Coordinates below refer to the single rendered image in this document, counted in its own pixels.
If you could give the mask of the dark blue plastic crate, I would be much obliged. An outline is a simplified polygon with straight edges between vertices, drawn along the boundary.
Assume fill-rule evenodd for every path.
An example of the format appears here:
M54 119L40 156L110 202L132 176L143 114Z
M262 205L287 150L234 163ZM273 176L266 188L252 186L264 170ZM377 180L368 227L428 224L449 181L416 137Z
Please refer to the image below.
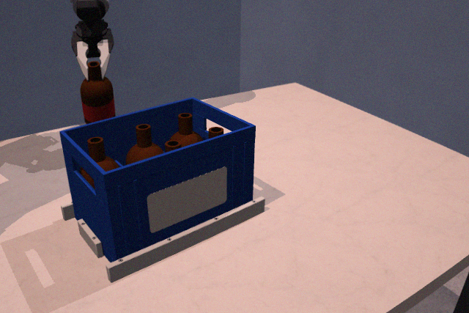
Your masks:
M204 141L166 152L181 113L192 114ZM231 132L209 139L207 119ZM140 124L151 126L164 153L126 165ZM92 137L103 138L119 168L105 172L89 157ZM75 219L94 232L110 263L209 221L253 201L255 138L255 125L194 97L89 123L69 168Z

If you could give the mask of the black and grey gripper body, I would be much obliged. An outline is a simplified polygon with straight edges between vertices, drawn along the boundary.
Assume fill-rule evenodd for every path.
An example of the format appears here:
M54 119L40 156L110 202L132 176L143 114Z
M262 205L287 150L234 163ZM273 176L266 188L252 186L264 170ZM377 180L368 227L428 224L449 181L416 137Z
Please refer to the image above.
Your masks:
M106 8L103 2L99 1L99 3L102 19L105 16ZM87 58L100 57L97 44L102 40L100 37L107 32L107 27L108 23L104 19L100 20L98 17L84 18L84 21L79 21L75 25L76 34L79 37L83 37L83 42L88 44L89 53L86 55Z

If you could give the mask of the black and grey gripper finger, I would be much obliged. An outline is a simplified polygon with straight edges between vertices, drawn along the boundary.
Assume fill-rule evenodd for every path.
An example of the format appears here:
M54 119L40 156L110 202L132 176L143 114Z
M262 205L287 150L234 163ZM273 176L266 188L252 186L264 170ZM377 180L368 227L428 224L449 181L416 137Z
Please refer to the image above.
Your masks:
M111 58L111 50L114 46L114 38L113 34L111 33L111 29L107 29L107 32L101 36L102 40L97 44L98 52L100 55L100 74L101 80L104 79L106 75L106 71L108 69L108 63Z
M89 81L89 71L88 71L88 60L86 55L89 53L88 44L83 42L83 37L79 37L76 34L76 31L73 31L73 36L71 39L72 49L76 55L76 59L81 68L82 73L87 81Z

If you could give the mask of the grey metal rail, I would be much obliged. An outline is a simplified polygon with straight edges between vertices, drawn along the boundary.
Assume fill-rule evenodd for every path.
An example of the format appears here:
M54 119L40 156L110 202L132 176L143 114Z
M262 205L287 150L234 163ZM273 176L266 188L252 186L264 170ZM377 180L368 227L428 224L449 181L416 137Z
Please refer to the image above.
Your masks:
M73 202L61 205L65 221L75 218ZM169 237L106 265L108 280L112 283L156 262L181 252L210 237L228 230L265 211L265 198L259 197L220 216ZM97 258L103 257L100 240L83 219L77 220L81 237L86 241Z

